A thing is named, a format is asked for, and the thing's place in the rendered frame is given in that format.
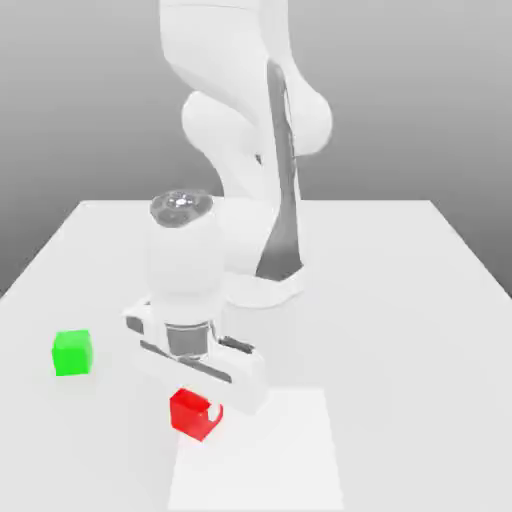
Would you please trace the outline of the small green cube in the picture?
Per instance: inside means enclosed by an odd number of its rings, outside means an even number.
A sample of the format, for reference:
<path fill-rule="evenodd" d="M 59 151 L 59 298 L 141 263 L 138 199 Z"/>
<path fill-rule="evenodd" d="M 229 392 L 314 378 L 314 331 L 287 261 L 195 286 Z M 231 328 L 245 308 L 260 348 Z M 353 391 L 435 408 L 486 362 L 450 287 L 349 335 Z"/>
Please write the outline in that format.
<path fill-rule="evenodd" d="M 93 363 L 93 348 L 89 331 L 57 332 L 51 353 L 57 376 L 89 374 Z"/>

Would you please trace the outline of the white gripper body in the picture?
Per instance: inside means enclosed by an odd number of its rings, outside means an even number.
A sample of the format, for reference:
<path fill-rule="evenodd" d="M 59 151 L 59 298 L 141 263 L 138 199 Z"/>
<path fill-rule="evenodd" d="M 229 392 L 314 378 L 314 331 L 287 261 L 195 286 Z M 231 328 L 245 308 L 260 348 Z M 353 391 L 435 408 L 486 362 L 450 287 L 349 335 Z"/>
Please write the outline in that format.
<path fill-rule="evenodd" d="M 244 352 L 213 342 L 199 359 L 173 358 L 141 341 L 135 363 L 170 391 L 185 388 L 245 414 L 256 413 L 267 397 L 265 363 L 255 349 Z"/>

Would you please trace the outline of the small red cube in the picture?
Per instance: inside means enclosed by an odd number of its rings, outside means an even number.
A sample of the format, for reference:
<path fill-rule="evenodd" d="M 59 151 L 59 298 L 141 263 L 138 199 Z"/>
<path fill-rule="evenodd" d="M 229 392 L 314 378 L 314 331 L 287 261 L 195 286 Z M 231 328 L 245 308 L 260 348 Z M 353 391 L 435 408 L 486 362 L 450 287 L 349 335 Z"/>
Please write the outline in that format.
<path fill-rule="evenodd" d="M 169 399 L 171 426 L 197 441 L 204 441 L 222 420 L 210 423 L 205 418 L 209 402 L 188 389 L 178 389 Z"/>

